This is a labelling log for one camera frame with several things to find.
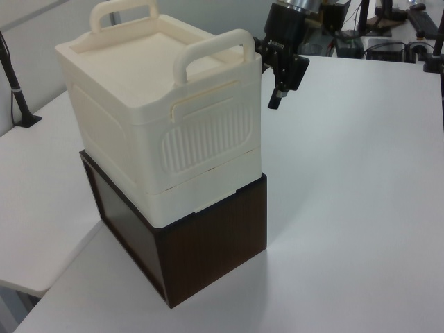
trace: ribbed panel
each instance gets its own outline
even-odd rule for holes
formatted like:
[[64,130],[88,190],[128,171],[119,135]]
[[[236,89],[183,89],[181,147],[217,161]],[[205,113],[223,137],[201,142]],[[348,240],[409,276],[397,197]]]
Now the ribbed panel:
[[253,114],[242,106],[213,110],[170,130],[162,140],[165,168],[179,173],[245,142],[252,129]]

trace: box handle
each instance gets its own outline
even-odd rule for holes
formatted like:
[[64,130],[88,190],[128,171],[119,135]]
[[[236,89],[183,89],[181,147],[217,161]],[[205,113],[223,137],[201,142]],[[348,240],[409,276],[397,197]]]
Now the box handle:
[[91,11],[89,16],[89,25],[93,33],[100,33],[102,27],[100,25],[100,19],[110,14],[111,12],[120,12],[121,10],[127,10],[140,6],[149,6],[150,17],[157,19],[159,17],[159,8],[157,7],[156,0],[110,0],[106,2],[100,2]]
[[255,41],[248,31],[242,29],[228,31],[213,38],[187,45],[174,61],[175,84],[184,85],[187,83],[187,67],[193,61],[240,44],[244,46],[244,61],[253,61],[255,59]]

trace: cream plastic container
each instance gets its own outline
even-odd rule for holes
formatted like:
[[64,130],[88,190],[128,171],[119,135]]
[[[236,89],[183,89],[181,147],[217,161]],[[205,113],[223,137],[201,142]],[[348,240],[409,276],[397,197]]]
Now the cream plastic container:
[[[102,16],[143,5],[150,17],[101,28]],[[211,35],[159,15],[155,0],[100,3],[90,25],[56,47],[85,150],[154,227],[260,178],[250,33]]]

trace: white table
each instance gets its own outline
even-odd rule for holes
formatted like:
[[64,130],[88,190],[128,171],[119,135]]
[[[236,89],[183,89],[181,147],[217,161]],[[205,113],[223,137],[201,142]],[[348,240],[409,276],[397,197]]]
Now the white table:
[[169,309],[104,227],[16,332],[442,332],[439,82],[311,58],[299,91],[262,110],[267,251]]
[[42,297],[100,228],[67,93],[0,137],[0,285]]

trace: dark brown wooden box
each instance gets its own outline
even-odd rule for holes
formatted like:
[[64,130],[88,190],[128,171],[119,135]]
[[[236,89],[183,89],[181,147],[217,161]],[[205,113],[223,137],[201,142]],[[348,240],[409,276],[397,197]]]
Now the dark brown wooden box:
[[102,220],[175,307],[266,248],[266,176],[164,228],[154,228],[85,151]]

